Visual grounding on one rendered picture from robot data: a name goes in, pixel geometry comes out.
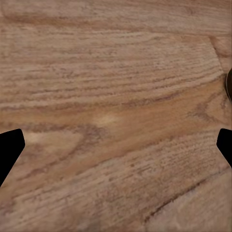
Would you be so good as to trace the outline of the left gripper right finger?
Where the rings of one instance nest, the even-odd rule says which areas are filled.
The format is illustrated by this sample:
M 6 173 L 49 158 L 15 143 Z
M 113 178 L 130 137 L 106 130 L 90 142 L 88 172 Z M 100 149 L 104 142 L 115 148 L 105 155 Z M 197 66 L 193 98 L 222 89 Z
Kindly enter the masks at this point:
M 232 130 L 220 129 L 217 146 L 232 167 Z

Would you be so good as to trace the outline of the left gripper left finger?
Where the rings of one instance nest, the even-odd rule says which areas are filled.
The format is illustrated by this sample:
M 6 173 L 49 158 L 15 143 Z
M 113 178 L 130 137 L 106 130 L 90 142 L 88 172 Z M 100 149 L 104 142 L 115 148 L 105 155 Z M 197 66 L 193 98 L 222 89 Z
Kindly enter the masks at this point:
M 24 147 L 25 140 L 21 129 L 0 134 L 0 186 L 13 168 Z

